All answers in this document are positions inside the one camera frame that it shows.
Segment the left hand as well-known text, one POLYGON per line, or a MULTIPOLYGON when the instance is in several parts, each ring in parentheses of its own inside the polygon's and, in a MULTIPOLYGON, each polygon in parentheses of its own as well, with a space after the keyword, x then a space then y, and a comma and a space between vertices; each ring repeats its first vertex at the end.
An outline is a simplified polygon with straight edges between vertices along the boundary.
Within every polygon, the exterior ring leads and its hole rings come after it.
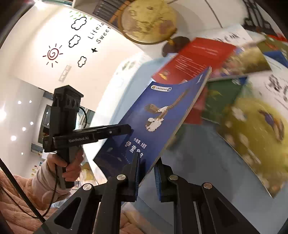
POLYGON ((57 166, 60 166, 66 170, 66 172, 62 173, 62 178, 64 178, 66 182, 75 182, 82 170, 80 164, 84 159, 83 155, 84 150, 82 146, 80 146, 75 153, 73 162, 70 164, 61 159, 57 154, 49 154, 46 162, 52 174, 56 175, 57 166))

